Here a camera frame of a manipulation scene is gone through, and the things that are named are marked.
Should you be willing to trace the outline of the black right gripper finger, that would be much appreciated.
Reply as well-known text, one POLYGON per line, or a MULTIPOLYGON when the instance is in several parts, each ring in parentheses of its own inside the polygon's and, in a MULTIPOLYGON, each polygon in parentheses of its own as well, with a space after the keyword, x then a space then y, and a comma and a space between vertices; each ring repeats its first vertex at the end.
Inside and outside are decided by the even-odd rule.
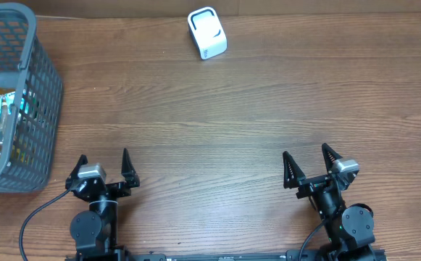
POLYGON ((297 188, 306 179, 304 172, 287 151, 283 152, 283 167, 283 187, 285 189, 297 188))
POLYGON ((322 144, 322 155, 328 173, 333 171, 334 162, 342 158, 342 156, 333 150, 327 143, 322 144))

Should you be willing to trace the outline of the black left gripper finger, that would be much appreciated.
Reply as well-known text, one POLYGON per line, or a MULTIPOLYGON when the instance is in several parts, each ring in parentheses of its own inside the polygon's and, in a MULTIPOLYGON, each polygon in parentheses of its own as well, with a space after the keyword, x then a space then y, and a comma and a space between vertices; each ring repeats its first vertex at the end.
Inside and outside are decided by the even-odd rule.
POLYGON ((125 182, 129 188, 140 186, 140 179, 135 168, 133 167, 129 152, 126 148, 123 149, 122 153, 121 175, 124 177, 125 182))
POLYGON ((86 165, 87 163, 88 163, 87 156, 82 154, 79 157, 78 162, 76 163, 74 169, 72 170, 72 172, 69 174, 69 176, 67 177, 67 179, 65 181, 65 188, 66 189, 71 189, 73 186, 76 186, 76 183, 79 181, 78 173, 80 171, 80 168, 83 165, 86 165))

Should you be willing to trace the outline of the teal white small packet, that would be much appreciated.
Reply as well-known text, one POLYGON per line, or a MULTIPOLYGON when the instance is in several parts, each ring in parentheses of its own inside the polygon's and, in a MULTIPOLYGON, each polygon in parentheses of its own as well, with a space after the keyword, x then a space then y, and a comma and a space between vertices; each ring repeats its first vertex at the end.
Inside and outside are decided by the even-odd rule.
MULTIPOLYGON (((11 110, 11 105, 12 105, 12 104, 14 103, 14 101, 15 101, 15 94, 16 94, 16 92, 15 92, 15 91, 13 91, 13 92, 9 92, 9 93, 7 93, 7 94, 5 94, 5 95, 4 95, 4 99, 6 100, 6 103, 7 103, 7 106, 8 106, 7 111, 8 111, 8 114, 9 114, 9 115, 12 113, 12 110, 11 110)), ((19 107, 20 109, 24 109, 24 110, 27 112, 28 110, 25 108, 25 106, 24 106, 24 102, 25 102, 25 100, 24 100, 23 98, 21 98, 21 101, 20 101, 20 103, 18 104, 18 107, 19 107)))

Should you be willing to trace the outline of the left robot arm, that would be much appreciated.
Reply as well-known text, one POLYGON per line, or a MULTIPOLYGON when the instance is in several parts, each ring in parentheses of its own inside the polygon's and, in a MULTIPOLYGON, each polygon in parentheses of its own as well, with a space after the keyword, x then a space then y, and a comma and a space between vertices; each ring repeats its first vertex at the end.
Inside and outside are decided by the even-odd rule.
POLYGON ((79 212, 70 224, 76 260, 132 260, 128 249, 117 243, 118 199, 140 186, 127 149, 122 153, 121 175, 123 181, 107 183, 101 164, 90 164, 83 154, 67 178, 65 188, 88 203, 88 210, 79 212))

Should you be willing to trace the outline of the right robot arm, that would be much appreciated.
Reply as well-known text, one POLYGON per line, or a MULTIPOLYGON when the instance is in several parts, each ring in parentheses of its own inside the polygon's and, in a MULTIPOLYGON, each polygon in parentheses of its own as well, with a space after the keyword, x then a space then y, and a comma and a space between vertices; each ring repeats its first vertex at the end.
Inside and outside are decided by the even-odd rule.
POLYGON ((297 258, 304 259, 312 237, 324 228, 329 243, 321 246, 314 260, 376 260, 374 212, 362 203, 346 206, 342 192, 359 173, 355 159, 344 158, 328 144, 322 144, 326 174, 308 178, 287 151, 283 152, 283 187, 297 189, 298 199, 307 198, 319 214, 321 223, 306 237, 297 258))

